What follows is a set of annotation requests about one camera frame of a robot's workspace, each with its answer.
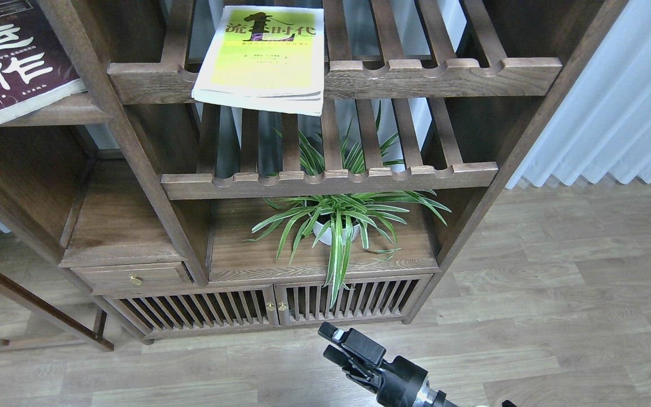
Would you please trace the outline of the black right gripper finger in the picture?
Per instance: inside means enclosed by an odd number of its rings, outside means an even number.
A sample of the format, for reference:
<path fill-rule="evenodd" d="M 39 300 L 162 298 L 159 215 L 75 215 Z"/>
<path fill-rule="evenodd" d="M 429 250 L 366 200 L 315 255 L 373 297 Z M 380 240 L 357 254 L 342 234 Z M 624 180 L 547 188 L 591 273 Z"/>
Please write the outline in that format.
<path fill-rule="evenodd" d="M 329 342 L 337 346 L 340 346 L 341 343 L 343 343 L 344 340 L 346 340 L 348 334 L 349 334 L 348 332 L 339 329 L 338 327 L 331 324 L 330 322 L 323 322 L 318 329 L 318 335 L 320 335 L 320 337 L 325 338 L 326 340 L 328 340 Z"/>
<path fill-rule="evenodd" d="M 344 352 L 340 348 L 336 348 L 336 346 L 328 345 L 323 352 L 323 357 L 340 366 L 345 371 L 351 371 L 353 369 L 353 363 L 349 353 Z"/>

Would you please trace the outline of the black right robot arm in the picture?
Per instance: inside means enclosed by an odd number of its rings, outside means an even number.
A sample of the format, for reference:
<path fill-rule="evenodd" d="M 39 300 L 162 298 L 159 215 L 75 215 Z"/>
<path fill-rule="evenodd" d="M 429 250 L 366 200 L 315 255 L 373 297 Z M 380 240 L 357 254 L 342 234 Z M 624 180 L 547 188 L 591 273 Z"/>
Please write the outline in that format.
<path fill-rule="evenodd" d="M 338 329 L 329 322 L 318 334 L 330 341 L 323 356 L 341 366 L 351 381 L 376 394 L 385 406 L 453 406 L 445 392 L 429 386 L 427 370 L 401 356 L 383 359 L 385 348 L 360 331 Z"/>

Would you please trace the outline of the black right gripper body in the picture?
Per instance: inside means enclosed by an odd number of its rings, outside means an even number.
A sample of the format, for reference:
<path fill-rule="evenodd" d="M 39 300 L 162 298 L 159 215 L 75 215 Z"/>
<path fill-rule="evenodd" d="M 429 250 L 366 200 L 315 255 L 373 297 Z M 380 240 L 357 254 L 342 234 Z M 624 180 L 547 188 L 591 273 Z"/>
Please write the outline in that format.
<path fill-rule="evenodd" d="M 341 333 L 341 350 L 345 359 L 342 370 L 346 377 L 376 394 L 385 406 L 430 406 L 427 371 L 397 356 L 392 362 L 383 360 L 385 348 L 360 331 Z"/>

